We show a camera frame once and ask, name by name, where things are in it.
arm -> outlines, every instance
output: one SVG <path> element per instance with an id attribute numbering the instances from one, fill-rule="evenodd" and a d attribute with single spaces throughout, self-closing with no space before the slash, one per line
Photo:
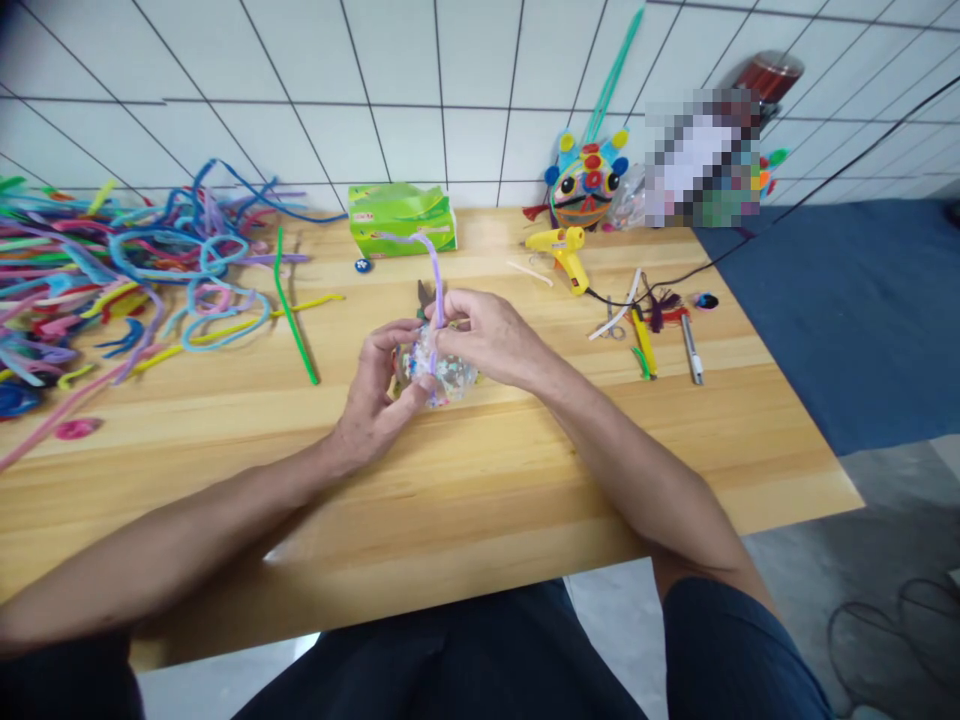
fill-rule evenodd
<path id="1" fill-rule="evenodd" d="M 451 319 L 469 318 L 470 324 L 464 332 L 440 331 L 439 349 L 463 356 L 494 380 L 527 390 L 546 405 L 613 506 L 650 543 L 661 601 L 677 581 L 700 576 L 774 609 L 703 478 L 550 350 L 502 298 L 453 290 L 445 310 Z"/>
<path id="2" fill-rule="evenodd" d="M 319 442 L 158 508 L 108 535 L 0 607 L 0 656 L 126 627 L 182 598 L 239 551 L 381 457 L 432 388 L 391 403 L 391 352 L 418 320 L 364 342 L 343 417 Z"/>

hot glue gun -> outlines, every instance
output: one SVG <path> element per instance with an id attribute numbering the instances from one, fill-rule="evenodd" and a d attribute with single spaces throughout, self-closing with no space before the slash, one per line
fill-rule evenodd
<path id="1" fill-rule="evenodd" d="M 524 247 L 553 255 L 570 278 L 570 291 L 574 295 L 583 295 L 590 285 L 587 273 L 577 257 L 577 250 L 583 247 L 583 240 L 583 228 L 558 228 L 531 235 L 524 242 Z"/>

glue gun cord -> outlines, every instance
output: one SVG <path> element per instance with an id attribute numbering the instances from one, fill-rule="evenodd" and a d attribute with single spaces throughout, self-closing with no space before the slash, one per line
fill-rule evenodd
<path id="1" fill-rule="evenodd" d="M 587 294 L 595 297 L 597 300 L 599 300 L 599 301 L 602 302 L 602 303 L 606 303 L 607 305 L 613 305 L 614 307 L 630 307 L 630 306 L 633 306 L 633 307 L 635 307 L 635 308 L 637 309 L 638 312 L 641 312 L 641 314 L 642 314 L 642 310 L 640 310 L 640 303 L 643 302 L 644 300 L 646 300 L 648 297 L 650 297 L 651 293 L 653 293 L 653 291 L 656 290 L 658 287 L 664 287 L 665 285 L 676 285 L 676 284 L 679 283 L 679 282 L 683 282 L 684 280 L 688 280 L 689 278 L 693 277 L 694 275 L 696 275 L 696 274 L 699 273 L 699 272 L 703 272 L 704 270 L 709 270 L 709 269 L 712 268 L 714 265 L 716 265 L 717 263 L 719 263 L 721 260 L 724 260 L 724 259 L 730 257 L 731 255 L 733 255 L 733 253 L 737 252 L 740 248 L 742 248 L 744 245 L 746 245 L 747 243 L 749 243 L 751 240 L 755 240 L 756 238 L 760 237 L 763 233 L 765 233 L 767 230 L 769 230 L 770 228 L 772 228 L 774 225 L 776 225 L 776 224 L 777 224 L 778 222 L 780 222 L 781 220 L 783 220 L 783 219 L 785 219 L 786 217 L 788 217 L 793 211 L 795 211 L 797 208 L 799 208 L 799 207 L 802 206 L 804 203 L 806 203 L 807 200 L 809 200 L 810 198 L 812 198 L 812 197 L 813 197 L 814 195 L 816 195 L 818 192 L 820 192 L 821 190 L 823 190 L 823 188 L 825 188 L 827 185 L 829 185 L 829 184 L 832 183 L 834 180 L 836 180 L 838 177 L 840 177 L 840 175 L 842 175 L 843 173 L 845 173 L 845 172 L 846 172 L 847 170 L 849 170 L 851 167 L 853 167 L 853 166 L 856 165 L 858 162 L 860 162 L 864 157 L 866 157 L 868 154 L 870 154 L 871 152 L 873 152 L 873 150 L 874 150 L 878 145 L 880 145 L 880 143 L 882 143 L 884 140 L 886 140 L 888 137 L 890 137 L 894 132 L 897 131 L 897 129 L 898 129 L 901 125 L 903 125 L 907 120 L 909 120 L 909 119 L 910 119 L 910 116 L 912 116 L 912 115 L 913 115 L 914 113 L 916 113 L 917 111 L 921 110 L 921 109 L 922 109 L 925 105 L 927 105 L 928 103 L 931 103 L 931 102 L 933 102 L 934 100 L 936 100 L 940 95 L 942 95 L 942 94 L 945 93 L 947 90 L 949 90 L 950 88 L 952 88 L 952 87 L 953 87 L 954 85 L 956 85 L 958 82 L 960 82 L 960 75 L 958 75 L 957 77 L 955 77 L 953 80 L 951 80 L 950 82 L 948 82 L 946 85 L 944 85 L 943 87 L 941 87 L 939 90 L 937 90 L 937 91 L 936 91 L 935 93 L 933 93 L 932 95 L 928 95 L 925 100 L 923 100 L 923 101 L 921 101 L 919 104 L 915 105 L 912 110 L 910 110 L 906 115 L 904 115 L 902 118 L 900 118 L 889 130 L 887 130 L 883 135 L 881 135 L 879 138 L 877 138 L 877 140 L 876 140 L 872 145 L 870 145 L 870 147 L 868 147 L 868 148 L 867 148 L 866 150 L 864 150 L 862 153 L 860 153 L 859 155 L 857 155 L 853 160 L 851 160 L 851 161 L 848 162 L 846 165 L 844 165 L 842 168 L 840 168 L 839 170 L 837 170 L 833 175 L 831 175 L 830 177 L 828 177 L 828 178 L 827 178 L 826 180 L 824 180 L 822 183 L 820 183 L 819 185 L 817 185 L 817 187 L 815 187 L 813 190 L 811 190 L 809 193 L 807 193 L 803 198 L 801 198 L 798 202 L 796 202 L 794 205 L 792 205 L 785 213 L 783 213 L 783 215 L 780 215 L 779 217 L 776 217 L 776 218 L 774 218 L 773 220 L 771 220 L 771 221 L 767 224 L 766 227 L 758 230 L 756 233 L 753 233 L 753 232 L 750 232 L 749 230 L 744 229 L 744 230 L 742 231 L 742 232 L 743 232 L 743 235 L 744 235 L 743 240 L 741 240 L 739 243 L 737 243 L 737 244 L 734 245 L 732 248 L 730 248 L 729 250 L 727 250 L 725 253 L 721 254 L 721 255 L 720 255 L 719 257 L 717 257 L 715 260 L 711 260 L 711 261 L 708 262 L 706 265 L 701 265 L 700 267 L 691 270 L 690 272 L 688 272 L 688 273 L 687 273 L 686 275 L 684 275 L 683 277 L 676 278 L 675 280 L 664 280 L 663 282 L 654 283 L 653 285 L 651 285 L 651 286 L 647 289 L 647 292 L 646 292 L 646 293 L 644 293 L 644 294 L 643 294 L 641 297 L 639 297 L 637 300 L 634 300 L 634 301 L 629 302 L 629 303 L 616 303 L 616 302 L 611 302 L 611 301 L 607 300 L 605 297 L 603 297 L 602 295 L 600 295 L 599 293 L 595 292 L 592 288 L 589 288 L 589 287 L 587 288 Z"/>

person's right hand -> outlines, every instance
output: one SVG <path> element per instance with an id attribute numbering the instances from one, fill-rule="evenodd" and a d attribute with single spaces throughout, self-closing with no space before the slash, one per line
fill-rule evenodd
<path id="1" fill-rule="evenodd" d="M 556 358 L 513 305 L 498 295 L 475 290 L 450 290 L 443 296 L 444 321 L 459 329 L 437 333 L 437 350 L 459 355 L 484 375 L 507 385 L 532 390 L 544 365 Z M 433 321 L 435 305 L 424 310 Z"/>

marker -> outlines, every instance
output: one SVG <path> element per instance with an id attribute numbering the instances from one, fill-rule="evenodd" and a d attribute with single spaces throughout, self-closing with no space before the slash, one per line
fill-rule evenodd
<path id="1" fill-rule="evenodd" d="M 703 385 L 703 363 L 697 355 L 697 348 L 693 344 L 693 332 L 690 330 L 690 318 L 686 315 L 680 318 L 683 323 L 683 341 L 687 346 L 687 358 L 690 360 L 690 374 L 693 375 L 694 385 Z"/>
<path id="2" fill-rule="evenodd" d="M 630 308 L 630 313 L 633 318 L 633 327 L 637 331 L 637 341 L 640 343 L 640 350 L 647 359 L 647 367 L 650 368 L 650 379 L 656 380 L 657 359 L 653 356 L 653 346 L 650 345 L 650 335 L 647 333 L 647 325 L 643 322 L 643 318 L 640 317 L 640 313 L 637 312 L 636 308 Z"/>

